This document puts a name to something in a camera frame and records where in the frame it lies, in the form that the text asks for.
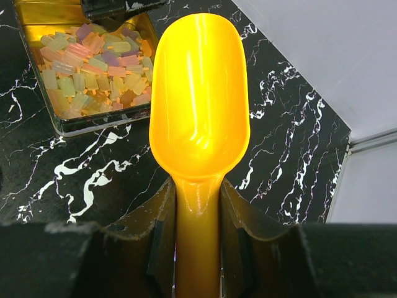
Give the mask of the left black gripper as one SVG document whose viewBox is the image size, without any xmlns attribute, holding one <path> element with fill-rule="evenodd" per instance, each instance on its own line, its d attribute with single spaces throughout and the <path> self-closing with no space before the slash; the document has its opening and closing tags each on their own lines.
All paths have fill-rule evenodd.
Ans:
<svg viewBox="0 0 397 298">
<path fill-rule="evenodd" d="M 122 20 L 159 8 L 167 1 L 142 0 L 81 0 L 84 16 L 89 20 L 121 17 Z"/>
</svg>

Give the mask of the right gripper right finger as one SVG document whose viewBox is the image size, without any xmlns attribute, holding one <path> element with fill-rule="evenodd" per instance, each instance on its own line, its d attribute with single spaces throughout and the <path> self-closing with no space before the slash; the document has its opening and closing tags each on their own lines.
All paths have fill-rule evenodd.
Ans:
<svg viewBox="0 0 397 298">
<path fill-rule="evenodd" d="M 396 225 L 283 225 L 220 189 L 227 297 L 395 297 Z"/>
</svg>

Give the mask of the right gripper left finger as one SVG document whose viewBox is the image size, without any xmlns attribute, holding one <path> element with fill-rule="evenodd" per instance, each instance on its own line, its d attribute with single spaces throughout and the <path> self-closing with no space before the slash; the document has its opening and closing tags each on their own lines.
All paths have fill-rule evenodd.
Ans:
<svg viewBox="0 0 397 298">
<path fill-rule="evenodd" d="M 2 297 L 171 297 L 176 187 L 109 228 L 96 222 L 2 223 Z"/>
</svg>

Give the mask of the yellow plastic scoop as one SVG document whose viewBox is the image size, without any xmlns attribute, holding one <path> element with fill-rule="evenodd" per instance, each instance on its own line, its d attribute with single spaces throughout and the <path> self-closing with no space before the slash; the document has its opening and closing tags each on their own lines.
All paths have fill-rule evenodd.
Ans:
<svg viewBox="0 0 397 298">
<path fill-rule="evenodd" d="M 176 297 L 220 295 L 221 182 L 250 138 L 248 76 L 235 26 L 190 14 L 154 58 L 149 143 L 176 185 Z"/>
</svg>

